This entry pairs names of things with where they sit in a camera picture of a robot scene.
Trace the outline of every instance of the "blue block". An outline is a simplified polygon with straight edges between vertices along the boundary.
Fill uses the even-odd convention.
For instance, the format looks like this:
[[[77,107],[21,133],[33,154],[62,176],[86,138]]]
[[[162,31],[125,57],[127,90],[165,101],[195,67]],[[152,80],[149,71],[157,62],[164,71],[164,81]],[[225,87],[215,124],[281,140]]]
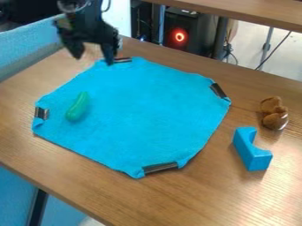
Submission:
[[[256,133],[254,127],[238,127],[233,138],[233,144],[248,171],[266,170],[273,158],[270,151],[253,145]]]

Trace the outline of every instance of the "green toy vegetable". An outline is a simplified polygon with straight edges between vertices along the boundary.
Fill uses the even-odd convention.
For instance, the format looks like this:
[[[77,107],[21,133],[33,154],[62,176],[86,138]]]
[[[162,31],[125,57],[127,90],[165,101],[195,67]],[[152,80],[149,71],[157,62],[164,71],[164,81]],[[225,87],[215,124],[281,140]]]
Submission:
[[[69,121],[79,120],[87,110],[89,103],[88,92],[80,92],[75,103],[66,111],[65,117]]]

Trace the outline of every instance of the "computer tower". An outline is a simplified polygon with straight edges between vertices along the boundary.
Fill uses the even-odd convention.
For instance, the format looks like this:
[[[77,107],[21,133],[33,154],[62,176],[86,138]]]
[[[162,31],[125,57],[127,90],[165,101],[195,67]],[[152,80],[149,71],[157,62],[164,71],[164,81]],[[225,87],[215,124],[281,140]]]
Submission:
[[[152,4],[140,0],[131,1],[132,38],[152,41]]]
[[[216,32],[214,15],[170,7],[164,21],[164,46],[210,57]]]

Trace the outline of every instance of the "blue panel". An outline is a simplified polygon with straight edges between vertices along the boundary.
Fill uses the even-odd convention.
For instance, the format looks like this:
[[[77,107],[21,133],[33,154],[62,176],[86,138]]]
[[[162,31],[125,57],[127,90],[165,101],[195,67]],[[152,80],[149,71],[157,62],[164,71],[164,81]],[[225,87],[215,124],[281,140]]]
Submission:
[[[57,29],[52,25],[54,18],[56,17],[43,19],[33,24],[0,33],[0,68],[12,64],[51,43],[59,43]]]
[[[53,196],[49,196],[42,220],[42,226],[75,226],[79,225],[85,217],[85,214],[74,207],[67,205]]]
[[[0,225],[26,225],[36,189],[0,167]]]

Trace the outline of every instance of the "blue towel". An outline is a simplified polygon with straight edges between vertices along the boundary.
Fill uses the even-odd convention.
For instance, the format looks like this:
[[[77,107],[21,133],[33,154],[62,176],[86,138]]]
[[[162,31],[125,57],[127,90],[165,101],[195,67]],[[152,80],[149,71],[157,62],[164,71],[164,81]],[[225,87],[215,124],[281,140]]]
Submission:
[[[144,177],[149,165],[176,162],[182,168],[228,112],[230,99],[217,96],[213,83],[141,57],[110,67],[99,61],[36,103],[49,109],[49,119],[36,118],[33,131],[134,178]],[[88,111],[67,121],[66,110],[84,91]]]

